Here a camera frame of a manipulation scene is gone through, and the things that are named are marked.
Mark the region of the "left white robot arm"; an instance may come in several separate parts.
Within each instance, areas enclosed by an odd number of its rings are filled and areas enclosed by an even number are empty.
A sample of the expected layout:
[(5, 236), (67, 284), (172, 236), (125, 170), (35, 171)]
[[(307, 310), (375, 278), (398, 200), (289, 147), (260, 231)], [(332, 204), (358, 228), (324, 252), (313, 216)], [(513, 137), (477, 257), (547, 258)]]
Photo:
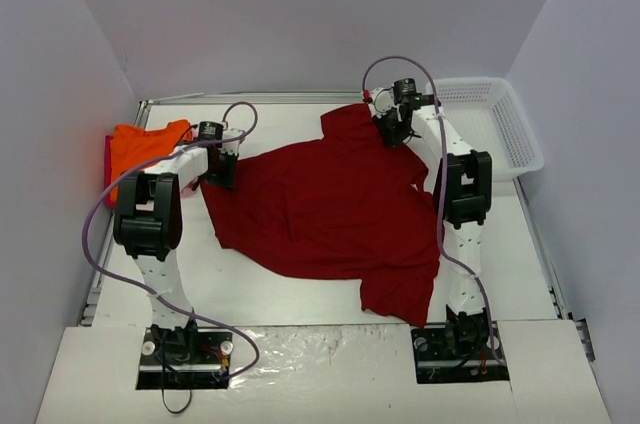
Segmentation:
[(204, 181), (231, 188), (243, 134), (227, 123), (203, 121), (194, 143), (176, 146), (118, 185), (115, 241), (141, 273), (151, 304), (151, 339), (179, 362), (195, 359), (202, 340), (177, 263), (182, 192)]

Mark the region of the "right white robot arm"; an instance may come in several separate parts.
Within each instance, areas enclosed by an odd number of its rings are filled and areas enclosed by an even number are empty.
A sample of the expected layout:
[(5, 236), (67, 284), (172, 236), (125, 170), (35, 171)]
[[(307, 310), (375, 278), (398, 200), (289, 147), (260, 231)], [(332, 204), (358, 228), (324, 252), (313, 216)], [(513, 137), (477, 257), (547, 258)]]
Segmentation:
[(413, 152), (428, 169), (424, 190), (437, 212), (441, 262), (451, 268), (443, 342), (465, 357), (487, 342), (491, 319), (478, 277), (484, 224), (492, 204), (492, 158), (469, 145), (444, 116), (433, 95), (412, 78), (370, 94), (372, 121), (383, 143), (419, 140)]

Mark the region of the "dark red t-shirt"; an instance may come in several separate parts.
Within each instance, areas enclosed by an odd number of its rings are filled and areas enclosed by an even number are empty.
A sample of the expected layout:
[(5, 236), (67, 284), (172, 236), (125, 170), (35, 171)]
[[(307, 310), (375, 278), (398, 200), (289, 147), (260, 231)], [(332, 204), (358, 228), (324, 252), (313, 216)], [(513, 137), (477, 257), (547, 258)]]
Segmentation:
[(318, 139), (239, 161), (231, 189), (202, 185), (220, 245), (285, 277), (356, 279), (364, 310), (423, 326), (440, 257), (427, 167), (383, 145), (365, 104), (320, 124)]

